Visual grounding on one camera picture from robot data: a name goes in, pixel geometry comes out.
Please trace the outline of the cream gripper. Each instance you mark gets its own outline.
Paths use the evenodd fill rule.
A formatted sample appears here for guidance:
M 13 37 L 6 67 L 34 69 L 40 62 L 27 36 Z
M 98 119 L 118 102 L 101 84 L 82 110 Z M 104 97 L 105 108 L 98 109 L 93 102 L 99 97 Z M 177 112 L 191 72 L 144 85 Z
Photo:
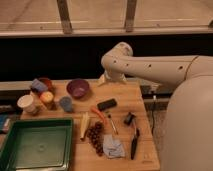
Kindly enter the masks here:
M 125 84 L 126 77 L 122 73 L 105 71 L 98 79 L 98 85 L 101 86 L 109 82 L 119 82 Z

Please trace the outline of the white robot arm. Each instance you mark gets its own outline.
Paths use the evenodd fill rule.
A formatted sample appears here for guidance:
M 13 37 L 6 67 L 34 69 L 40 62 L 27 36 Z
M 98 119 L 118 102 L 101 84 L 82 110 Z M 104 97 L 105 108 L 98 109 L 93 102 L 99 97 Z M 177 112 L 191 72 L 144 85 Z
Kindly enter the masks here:
M 167 106 L 161 171 L 213 171 L 213 57 L 135 57 L 120 42 L 101 58 L 100 80 L 127 75 L 175 88 Z

